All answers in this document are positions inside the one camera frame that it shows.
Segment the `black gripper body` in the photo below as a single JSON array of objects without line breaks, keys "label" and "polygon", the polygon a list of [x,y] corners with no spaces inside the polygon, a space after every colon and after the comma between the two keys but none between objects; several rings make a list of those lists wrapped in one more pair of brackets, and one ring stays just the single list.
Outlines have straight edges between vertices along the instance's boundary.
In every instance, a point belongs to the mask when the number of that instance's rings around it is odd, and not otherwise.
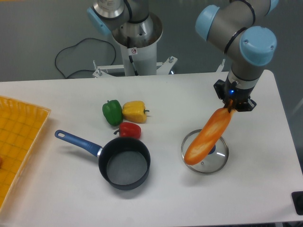
[{"label": "black gripper body", "polygon": [[224,108],[229,112],[250,112],[256,107],[256,102],[250,98],[253,88],[241,89],[237,87],[236,82],[230,82],[228,79],[217,80],[214,89],[219,99],[224,103]]}]

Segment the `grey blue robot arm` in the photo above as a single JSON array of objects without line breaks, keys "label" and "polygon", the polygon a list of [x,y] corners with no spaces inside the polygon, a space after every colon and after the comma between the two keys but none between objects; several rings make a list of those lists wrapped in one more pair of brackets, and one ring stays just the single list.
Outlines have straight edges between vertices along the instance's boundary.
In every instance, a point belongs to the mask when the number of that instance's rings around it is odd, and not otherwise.
[{"label": "grey blue robot arm", "polygon": [[[273,58],[277,40],[271,30],[255,22],[276,6],[276,0],[232,0],[223,9],[209,5],[197,17],[196,32],[232,60],[226,80],[214,84],[218,98],[229,110],[248,112],[256,106],[250,95]],[[101,34],[111,34],[120,45],[127,76],[159,72],[157,42],[163,28],[150,12],[148,1],[97,0],[87,14]]]}]

